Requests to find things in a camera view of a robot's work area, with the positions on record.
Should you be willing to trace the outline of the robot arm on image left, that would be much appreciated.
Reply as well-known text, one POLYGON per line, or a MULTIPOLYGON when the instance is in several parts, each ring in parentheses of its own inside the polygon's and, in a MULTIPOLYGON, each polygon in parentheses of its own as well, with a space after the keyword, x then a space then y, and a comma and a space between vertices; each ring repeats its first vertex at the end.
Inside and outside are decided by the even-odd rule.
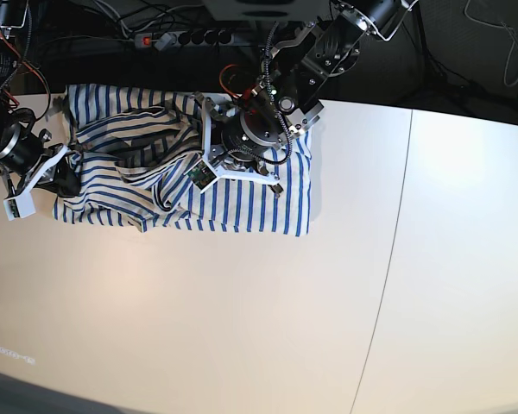
POLYGON ((69 148, 48 146, 51 134, 33 127, 52 106, 49 84, 28 60, 34 33, 29 1, 0 1, 0 173, 10 196, 18 196, 35 180, 35 187, 61 198, 79 194, 80 179, 71 166, 69 148), (20 106, 10 90, 11 81, 21 69, 34 74, 47 94, 41 115, 20 106))

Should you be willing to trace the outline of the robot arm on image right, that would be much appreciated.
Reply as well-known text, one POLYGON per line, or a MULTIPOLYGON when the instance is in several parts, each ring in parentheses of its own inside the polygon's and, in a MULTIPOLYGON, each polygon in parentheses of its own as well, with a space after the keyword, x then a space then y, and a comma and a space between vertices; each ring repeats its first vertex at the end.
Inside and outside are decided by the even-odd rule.
POLYGON ((202 192, 221 179, 266 185, 283 191, 279 175, 269 170, 290 160, 294 141, 305 135, 324 109, 320 88, 349 71, 368 35, 388 42, 413 1, 337 1, 333 20, 305 22, 293 38, 268 34, 260 72, 242 94, 216 103, 196 94, 202 107, 202 150, 187 175, 202 192))

